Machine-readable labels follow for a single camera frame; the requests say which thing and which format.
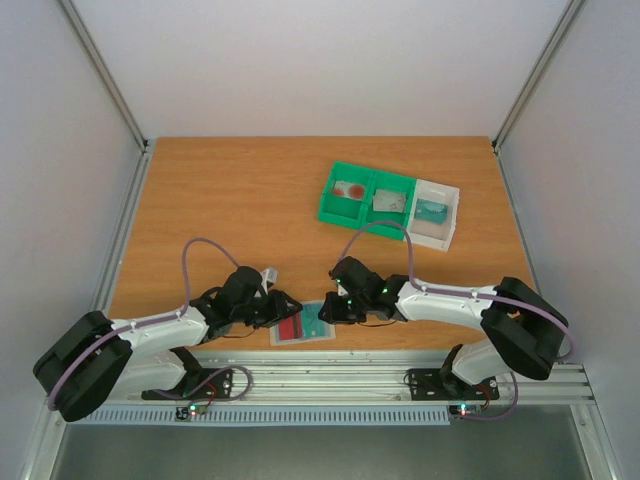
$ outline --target teal object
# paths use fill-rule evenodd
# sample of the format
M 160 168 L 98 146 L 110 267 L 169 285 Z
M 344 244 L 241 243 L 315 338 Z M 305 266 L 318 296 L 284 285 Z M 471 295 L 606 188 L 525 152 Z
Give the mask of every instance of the teal object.
M 332 190 L 337 181 L 362 185 L 365 189 L 362 200 L 353 200 L 334 195 Z M 405 211 L 402 213 L 374 212 L 373 195 L 377 190 L 388 190 L 403 194 L 407 199 Z M 415 190 L 415 178 L 349 163 L 335 162 L 322 192 L 318 220 L 354 229 L 360 229 L 376 220 L 392 220 L 407 228 Z M 400 230 L 386 225 L 376 225 L 369 232 L 397 240 L 404 238 Z
M 447 219 L 447 210 L 448 207 L 442 203 L 431 202 L 429 200 L 419 198 L 416 201 L 414 218 L 442 225 Z

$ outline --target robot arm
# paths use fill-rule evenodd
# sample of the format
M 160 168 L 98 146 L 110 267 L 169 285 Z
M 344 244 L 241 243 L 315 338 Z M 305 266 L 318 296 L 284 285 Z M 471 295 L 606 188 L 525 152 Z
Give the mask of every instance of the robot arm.
M 270 289 L 276 277 L 272 268 L 260 273 L 240 266 L 222 287 L 191 300 L 184 312 L 132 320 L 87 313 L 38 360 L 33 373 L 51 395 L 88 347 L 111 334 L 72 371 L 53 399 L 65 420 L 89 415 L 111 395 L 158 389 L 182 397 L 211 373 L 184 347 L 226 335 L 234 323 L 270 327 L 302 310 L 286 293 Z
M 329 276 L 338 292 L 327 293 L 319 313 L 327 323 L 362 323 L 367 315 L 375 315 L 382 320 L 436 320 L 484 331 L 487 339 L 454 347 L 440 369 L 440 380 L 452 399 L 502 373 L 514 371 L 535 380 L 549 377 L 563 332 L 536 313 L 500 302 L 501 298 L 542 309 L 568 325 L 559 312 L 514 278 L 478 288 L 420 280 L 412 284 L 405 275 L 382 279 L 352 257 L 340 260 Z

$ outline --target small card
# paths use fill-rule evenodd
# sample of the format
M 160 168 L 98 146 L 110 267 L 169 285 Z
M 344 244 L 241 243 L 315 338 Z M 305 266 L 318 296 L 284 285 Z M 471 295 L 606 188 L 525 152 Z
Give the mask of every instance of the small card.
M 323 303 L 305 302 L 301 312 L 271 327 L 271 345 L 292 345 L 336 338 L 335 327 L 318 318 Z
M 365 194 L 365 188 L 359 183 L 336 181 L 333 184 L 331 193 L 337 197 L 349 198 L 351 200 L 362 201 Z
M 374 212 L 404 213 L 407 205 L 407 196 L 402 193 L 389 190 L 376 190 L 373 196 Z
M 437 225 L 442 225 L 447 219 L 447 211 L 447 206 L 442 203 L 418 198 L 416 201 L 416 211 L 413 216 L 418 220 L 425 220 Z

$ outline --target black wire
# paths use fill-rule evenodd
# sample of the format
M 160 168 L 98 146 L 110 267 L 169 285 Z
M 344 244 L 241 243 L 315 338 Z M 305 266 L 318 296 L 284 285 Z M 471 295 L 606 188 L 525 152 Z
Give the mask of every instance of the black wire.
M 375 325 L 365 325 L 364 323 L 358 322 L 358 325 L 360 325 L 361 327 L 367 327 L 367 328 L 378 328 L 378 327 L 388 327 L 389 325 L 393 325 L 396 322 L 397 322 L 397 320 L 394 320 L 393 322 L 376 323 Z
M 250 337 L 251 335 L 253 335 L 256 330 L 258 330 L 257 328 L 254 328 L 253 330 L 251 330 L 249 333 L 247 333 L 246 335 L 223 335 L 222 338 L 247 338 Z

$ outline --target white enclosure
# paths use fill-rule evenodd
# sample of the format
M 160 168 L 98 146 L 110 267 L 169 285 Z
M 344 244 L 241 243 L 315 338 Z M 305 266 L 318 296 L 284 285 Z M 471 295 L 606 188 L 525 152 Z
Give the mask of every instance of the white enclosure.
M 90 308 L 140 156 L 55 2 L 0 7 L 0 477 L 24 460 L 31 368 Z
M 571 312 L 626 478 L 640 472 L 640 3 L 587 2 L 502 149 L 542 293 Z
M 565 0 L 80 0 L 148 138 L 495 136 Z
M 136 123 L 145 139 L 497 136 L 538 287 L 637 476 L 639 18 L 635 0 L 3 2 L 0 476 L 19 476 L 43 402 L 35 360 L 96 297 Z

